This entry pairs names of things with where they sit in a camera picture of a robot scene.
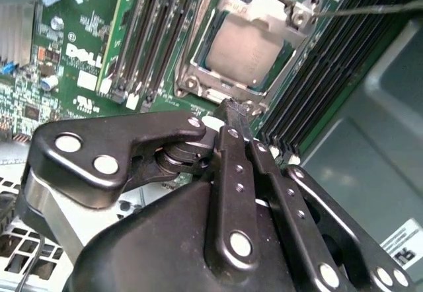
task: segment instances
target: screw hole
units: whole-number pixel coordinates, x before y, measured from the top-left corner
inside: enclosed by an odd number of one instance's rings
[[[244,192],[244,186],[240,183],[237,184],[237,187],[235,188],[238,193]]]
[[[320,4],[320,0],[311,0],[311,4],[317,6]]]

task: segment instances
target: capacitor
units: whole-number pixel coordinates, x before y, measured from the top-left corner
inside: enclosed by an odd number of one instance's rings
[[[50,26],[53,30],[60,31],[65,27],[65,23],[63,22],[62,18],[54,16],[50,21]]]
[[[59,79],[55,75],[44,77],[40,81],[40,87],[43,91],[50,92],[59,85]]]

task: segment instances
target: gray plastic panel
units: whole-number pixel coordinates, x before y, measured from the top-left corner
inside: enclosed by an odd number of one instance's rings
[[[410,218],[423,225],[422,23],[409,22],[303,157],[379,243]],[[423,291],[423,259],[407,271]]]

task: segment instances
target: white label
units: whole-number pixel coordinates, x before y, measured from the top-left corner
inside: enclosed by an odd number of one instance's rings
[[[411,218],[382,242],[381,246],[407,270],[423,257],[423,229]]]
[[[135,110],[138,105],[139,95],[135,96],[134,94],[130,94],[128,99],[126,100],[126,108]]]
[[[95,85],[97,84],[97,76],[87,73],[85,71],[79,71],[77,85],[90,91],[95,91]]]
[[[101,55],[98,55],[96,59],[94,59],[94,53],[88,52],[86,49],[79,49],[74,46],[72,43],[68,43],[66,45],[66,55],[69,57],[76,57],[81,62],[87,62],[89,65],[101,68]]]

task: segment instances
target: chip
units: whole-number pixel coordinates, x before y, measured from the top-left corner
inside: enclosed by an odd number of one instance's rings
[[[24,117],[38,121],[40,118],[40,110],[33,106],[25,106]]]

